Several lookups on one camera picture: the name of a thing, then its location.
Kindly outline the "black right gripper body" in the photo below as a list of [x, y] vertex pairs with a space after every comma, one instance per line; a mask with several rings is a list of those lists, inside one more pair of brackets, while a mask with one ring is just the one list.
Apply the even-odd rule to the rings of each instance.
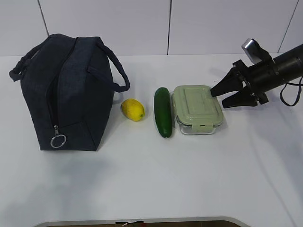
[[262, 61], [250, 67], [246, 66], [243, 61], [238, 60], [233, 64], [242, 75], [245, 86], [240, 91], [249, 91], [258, 104], [268, 102], [266, 92], [270, 90], [270, 80], [275, 76], [275, 64], [273, 59]]

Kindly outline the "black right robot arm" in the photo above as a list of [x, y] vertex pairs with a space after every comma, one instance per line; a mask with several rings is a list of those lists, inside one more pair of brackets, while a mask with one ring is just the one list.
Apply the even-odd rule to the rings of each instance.
[[303, 76], [302, 45], [275, 58], [259, 45], [255, 53], [260, 62], [249, 67], [242, 60], [234, 62], [227, 75], [211, 88], [213, 97], [236, 92], [222, 101], [224, 108], [265, 104], [266, 92]]

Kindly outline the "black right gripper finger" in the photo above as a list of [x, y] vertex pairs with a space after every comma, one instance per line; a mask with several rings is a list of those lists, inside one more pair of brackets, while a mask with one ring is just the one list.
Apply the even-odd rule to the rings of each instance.
[[233, 67], [217, 85], [211, 88], [210, 92], [212, 97], [217, 97], [233, 91], [240, 91], [242, 89], [243, 80], [241, 72], [237, 68]]
[[251, 96], [249, 91], [238, 91], [234, 95], [225, 98], [222, 101], [223, 108], [251, 106], [255, 107], [258, 105], [256, 99]]

